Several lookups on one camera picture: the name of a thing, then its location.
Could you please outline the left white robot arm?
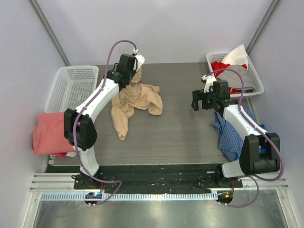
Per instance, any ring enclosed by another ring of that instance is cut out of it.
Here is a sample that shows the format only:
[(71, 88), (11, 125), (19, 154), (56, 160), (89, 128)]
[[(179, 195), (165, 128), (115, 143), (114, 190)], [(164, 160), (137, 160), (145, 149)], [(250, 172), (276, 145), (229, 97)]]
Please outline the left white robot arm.
[(106, 70), (97, 89), (77, 108), (64, 112), (64, 137), (75, 149), (80, 162), (80, 174), (74, 175), (77, 189), (97, 189), (101, 184), (99, 165), (94, 144), (97, 140), (95, 120), (103, 108), (126, 88), (145, 58), (135, 49), (132, 54), (122, 54), (115, 67)]

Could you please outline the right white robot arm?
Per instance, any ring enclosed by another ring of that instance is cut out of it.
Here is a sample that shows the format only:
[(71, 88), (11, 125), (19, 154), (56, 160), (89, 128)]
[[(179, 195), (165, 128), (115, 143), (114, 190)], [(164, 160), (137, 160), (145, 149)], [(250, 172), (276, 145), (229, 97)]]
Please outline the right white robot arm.
[(205, 87), (192, 92), (193, 110), (199, 109), (199, 102), (205, 110), (214, 109), (233, 126), (243, 142), (239, 159), (217, 167), (214, 176), (216, 185), (224, 188), (232, 178), (249, 176), (268, 182), (280, 179), (284, 162), (279, 151), (279, 136), (267, 132), (250, 118), (241, 100), (231, 99), (227, 81), (208, 76), (202, 82)]

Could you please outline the beige t-shirt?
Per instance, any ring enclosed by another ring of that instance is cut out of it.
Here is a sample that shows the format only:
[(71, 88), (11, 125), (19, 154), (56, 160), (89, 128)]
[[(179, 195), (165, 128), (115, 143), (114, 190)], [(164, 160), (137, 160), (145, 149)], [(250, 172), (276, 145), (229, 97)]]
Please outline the beige t-shirt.
[(112, 99), (111, 117), (119, 140), (126, 139), (128, 120), (134, 115), (135, 109), (147, 110), (149, 114), (162, 114), (163, 102), (159, 95), (160, 88), (140, 82), (142, 69), (140, 68), (132, 78), (130, 84), (122, 89)]

